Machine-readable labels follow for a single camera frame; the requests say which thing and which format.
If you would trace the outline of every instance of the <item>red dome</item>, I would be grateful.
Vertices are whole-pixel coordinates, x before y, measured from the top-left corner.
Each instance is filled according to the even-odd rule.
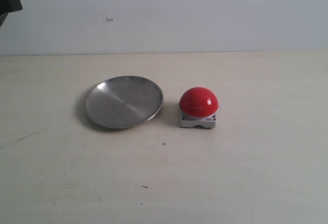
[[[204,87],[194,87],[186,91],[179,102],[181,111],[193,117],[207,117],[219,108],[219,101],[213,92]]]

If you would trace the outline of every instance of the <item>plate rim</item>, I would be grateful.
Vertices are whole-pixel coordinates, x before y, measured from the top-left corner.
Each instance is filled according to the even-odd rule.
[[[87,109],[87,100],[88,100],[88,97],[89,95],[91,94],[91,92],[93,90],[95,90],[97,88],[98,85],[102,84],[102,83],[105,83],[105,82],[108,82],[108,81],[111,81],[111,80],[114,80],[114,79],[117,79],[117,78],[122,78],[122,77],[137,77],[137,78],[140,78],[140,79],[144,79],[144,80],[147,80],[149,82],[151,82],[152,84],[154,84],[156,86],[156,88],[159,90],[160,92],[160,96],[161,96],[161,100],[160,100],[160,104],[157,108],[157,110],[149,117],[147,118],[146,120],[143,120],[139,123],[136,123],[136,124],[133,124],[131,126],[124,126],[124,127],[112,127],[112,126],[106,126],[106,125],[103,125],[103,124],[100,124],[100,123],[97,123],[96,121],[94,121],[92,118],[91,118],[91,115]],[[152,118],[154,118],[155,115],[157,115],[157,113],[160,111],[160,109],[162,108],[163,106],[163,101],[164,101],[164,95],[163,95],[163,91],[162,89],[159,87],[158,84],[156,84],[155,82],[153,82],[152,80],[148,79],[148,78],[145,78],[145,77],[142,77],[142,76],[138,76],[138,75],[121,75],[121,76],[116,76],[116,77],[113,77],[113,78],[109,78],[109,79],[106,79],[100,83],[98,83],[97,85],[95,85],[93,88],[91,88],[91,90],[88,92],[86,98],[85,98],[85,101],[84,101],[84,111],[85,111],[85,114],[87,115],[87,118],[93,122],[94,124],[97,124],[98,126],[101,126],[103,128],[108,128],[108,129],[127,129],[127,128],[132,128],[132,127],[135,127],[135,126],[138,126],[140,124],[143,124],[149,120],[151,120]]]

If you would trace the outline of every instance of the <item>metal plate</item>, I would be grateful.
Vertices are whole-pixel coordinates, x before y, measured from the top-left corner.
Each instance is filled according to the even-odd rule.
[[[123,129],[150,120],[162,104],[163,93],[156,83],[139,76],[119,76],[93,88],[85,110],[94,123]]]

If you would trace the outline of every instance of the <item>white table surface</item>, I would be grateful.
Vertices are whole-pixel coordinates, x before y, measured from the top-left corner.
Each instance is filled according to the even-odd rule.
[[[326,224],[327,58],[0,58],[0,223]],[[117,132],[90,124],[86,92],[126,74],[159,84],[161,112]],[[177,103],[194,86],[217,94],[218,128],[179,127]]]

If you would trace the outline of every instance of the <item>mark on table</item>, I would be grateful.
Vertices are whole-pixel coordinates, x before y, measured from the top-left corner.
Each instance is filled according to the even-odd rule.
[[[44,132],[44,131],[46,131],[46,130],[47,130],[47,129],[43,129],[43,130],[37,131],[37,132],[35,132],[35,133],[31,133],[31,134],[29,134],[29,135],[24,136],[23,138],[20,138],[20,139],[16,140],[16,142],[17,142],[17,141],[21,141],[21,140],[23,140],[23,139],[25,139],[25,138],[28,138],[28,137],[30,137],[30,136],[32,136],[32,135],[38,134],[38,133],[40,133],[40,132]]]

